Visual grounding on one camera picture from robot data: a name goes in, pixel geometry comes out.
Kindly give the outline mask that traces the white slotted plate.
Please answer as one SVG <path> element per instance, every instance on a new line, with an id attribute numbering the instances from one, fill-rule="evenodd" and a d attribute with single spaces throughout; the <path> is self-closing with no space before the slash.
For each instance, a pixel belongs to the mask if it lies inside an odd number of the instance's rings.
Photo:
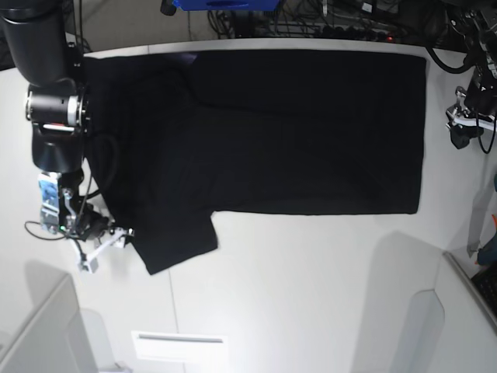
<path id="1" fill-rule="evenodd" d="M 132 331 L 131 338 L 141 360 L 202 364 L 228 357 L 227 341 L 221 336 Z"/>

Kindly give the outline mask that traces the white cabinet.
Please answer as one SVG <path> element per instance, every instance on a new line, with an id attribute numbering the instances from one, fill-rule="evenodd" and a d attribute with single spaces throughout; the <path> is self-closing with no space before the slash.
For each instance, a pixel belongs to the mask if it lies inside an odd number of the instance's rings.
<path id="1" fill-rule="evenodd" d="M 74 282 L 65 274 L 1 352 L 2 372 L 97 372 Z"/>
<path id="2" fill-rule="evenodd" d="M 412 296 L 395 355 L 398 372 L 495 372 L 496 317 L 452 255 L 434 288 Z"/>

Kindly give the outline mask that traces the black keyboard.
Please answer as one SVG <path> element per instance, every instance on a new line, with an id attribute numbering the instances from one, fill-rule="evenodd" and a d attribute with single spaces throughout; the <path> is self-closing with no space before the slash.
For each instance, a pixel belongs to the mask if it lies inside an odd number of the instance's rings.
<path id="1" fill-rule="evenodd" d="M 477 288 L 480 296 L 485 300 L 486 305 L 491 309 L 493 315 L 497 310 L 497 273 L 496 266 L 491 266 L 482 272 L 475 274 L 471 281 Z"/>

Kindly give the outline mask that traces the blue box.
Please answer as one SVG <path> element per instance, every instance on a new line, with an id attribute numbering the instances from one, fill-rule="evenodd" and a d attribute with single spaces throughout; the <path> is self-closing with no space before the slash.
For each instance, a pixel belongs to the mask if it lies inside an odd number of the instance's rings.
<path id="1" fill-rule="evenodd" d="M 178 0 L 172 4 L 184 11 L 273 11 L 279 0 Z"/>

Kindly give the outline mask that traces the black T-shirt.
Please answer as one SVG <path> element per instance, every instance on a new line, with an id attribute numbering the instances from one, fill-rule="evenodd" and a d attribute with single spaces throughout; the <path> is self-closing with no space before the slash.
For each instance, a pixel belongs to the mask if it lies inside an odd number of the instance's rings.
<path id="1" fill-rule="evenodd" d="M 86 58 L 85 154 L 150 274 L 217 248 L 218 211 L 414 214 L 425 58 L 246 50 Z"/>

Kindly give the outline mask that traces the white cabinet left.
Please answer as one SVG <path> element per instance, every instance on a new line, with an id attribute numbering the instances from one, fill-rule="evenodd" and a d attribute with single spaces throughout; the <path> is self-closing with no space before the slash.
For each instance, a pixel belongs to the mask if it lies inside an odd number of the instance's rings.
<path id="1" fill-rule="evenodd" d="M 65 274 L 1 352 L 2 372 L 97 372 L 74 282 Z"/>

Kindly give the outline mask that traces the white cabinet right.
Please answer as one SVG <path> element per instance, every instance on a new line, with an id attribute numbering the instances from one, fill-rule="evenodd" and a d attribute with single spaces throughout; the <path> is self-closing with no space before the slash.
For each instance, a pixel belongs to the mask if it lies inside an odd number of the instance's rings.
<path id="1" fill-rule="evenodd" d="M 495 372 L 496 317 L 452 255 L 434 288 L 412 296 L 395 355 L 398 372 Z"/>

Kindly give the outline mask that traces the black power strip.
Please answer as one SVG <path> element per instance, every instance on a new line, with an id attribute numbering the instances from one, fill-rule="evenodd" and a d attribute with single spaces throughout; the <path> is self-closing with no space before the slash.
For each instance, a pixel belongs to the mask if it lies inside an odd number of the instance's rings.
<path id="1" fill-rule="evenodd" d="M 316 36 L 322 39 L 394 42 L 394 36 L 384 30 L 356 28 L 353 26 L 323 26 Z"/>

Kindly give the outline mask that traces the teal orange tool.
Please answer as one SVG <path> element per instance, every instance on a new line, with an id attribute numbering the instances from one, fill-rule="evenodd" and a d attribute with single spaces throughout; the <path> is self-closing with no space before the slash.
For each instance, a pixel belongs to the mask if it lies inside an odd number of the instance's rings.
<path id="1" fill-rule="evenodd" d="M 476 264 L 488 266 L 496 261 L 496 234 L 478 251 Z"/>

